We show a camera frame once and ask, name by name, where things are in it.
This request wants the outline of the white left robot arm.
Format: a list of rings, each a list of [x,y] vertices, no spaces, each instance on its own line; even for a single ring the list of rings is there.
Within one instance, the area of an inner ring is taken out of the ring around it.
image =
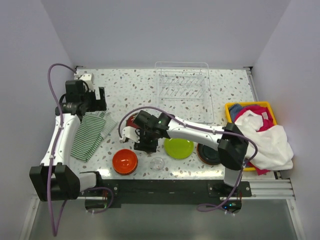
[[[55,109],[55,127],[45,156],[38,166],[31,167],[30,180],[42,202],[75,200],[81,192],[99,196],[104,190],[97,171],[74,173],[70,169],[72,145],[85,114],[105,111],[105,90],[99,87],[99,98],[93,85],[93,75],[65,83],[65,94]]]

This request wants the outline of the clear glass cup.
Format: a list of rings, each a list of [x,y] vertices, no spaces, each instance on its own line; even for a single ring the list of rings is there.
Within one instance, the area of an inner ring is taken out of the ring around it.
[[[150,168],[152,170],[160,171],[164,168],[165,161],[161,157],[155,157],[150,162]]]

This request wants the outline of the clear wire dish rack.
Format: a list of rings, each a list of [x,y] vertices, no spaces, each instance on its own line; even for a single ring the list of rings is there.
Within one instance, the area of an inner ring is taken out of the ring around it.
[[[214,122],[207,63],[158,61],[154,68],[159,109],[195,123]]]

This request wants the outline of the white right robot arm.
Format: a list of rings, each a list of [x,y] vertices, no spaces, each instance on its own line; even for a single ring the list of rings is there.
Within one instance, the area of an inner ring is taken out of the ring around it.
[[[218,153],[225,167],[223,192],[230,197],[240,190],[245,155],[249,139],[233,123],[226,126],[209,126],[190,122],[169,113],[154,116],[141,110],[133,120],[152,140],[160,138],[184,139],[207,146]]]

